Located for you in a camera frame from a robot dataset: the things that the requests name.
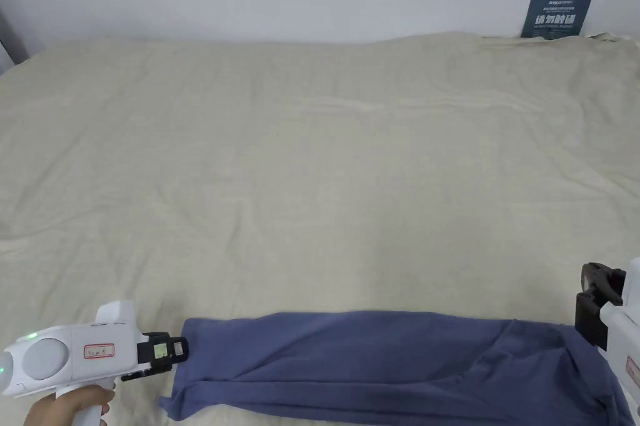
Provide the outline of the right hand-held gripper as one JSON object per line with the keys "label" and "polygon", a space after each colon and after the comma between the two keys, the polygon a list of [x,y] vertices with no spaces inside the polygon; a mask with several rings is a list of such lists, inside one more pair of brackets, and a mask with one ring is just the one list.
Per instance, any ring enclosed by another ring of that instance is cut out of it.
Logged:
{"label": "right hand-held gripper", "polygon": [[597,347],[626,399],[639,406],[639,258],[625,270],[589,262],[581,269],[574,326]]}

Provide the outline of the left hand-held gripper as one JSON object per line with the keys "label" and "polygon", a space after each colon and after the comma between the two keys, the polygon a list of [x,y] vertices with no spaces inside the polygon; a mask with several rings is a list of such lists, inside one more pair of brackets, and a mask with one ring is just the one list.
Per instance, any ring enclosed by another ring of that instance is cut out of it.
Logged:
{"label": "left hand-held gripper", "polygon": [[[141,332],[134,304],[102,305],[87,324],[59,325],[18,338],[1,353],[1,393],[8,397],[57,397],[99,385],[113,390],[116,379],[163,374],[189,358],[185,337]],[[72,425],[102,425],[100,407],[78,412]]]}

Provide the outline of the person's left hand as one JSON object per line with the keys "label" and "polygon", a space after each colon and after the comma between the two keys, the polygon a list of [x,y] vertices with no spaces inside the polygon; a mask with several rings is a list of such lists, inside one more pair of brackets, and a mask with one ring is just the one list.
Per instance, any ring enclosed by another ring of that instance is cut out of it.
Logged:
{"label": "person's left hand", "polygon": [[23,424],[72,425],[76,414],[90,407],[100,407],[103,416],[109,411],[109,403],[114,397],[113,390],[100,385],[85,385],[60,397],[51,394],[32,404]]}

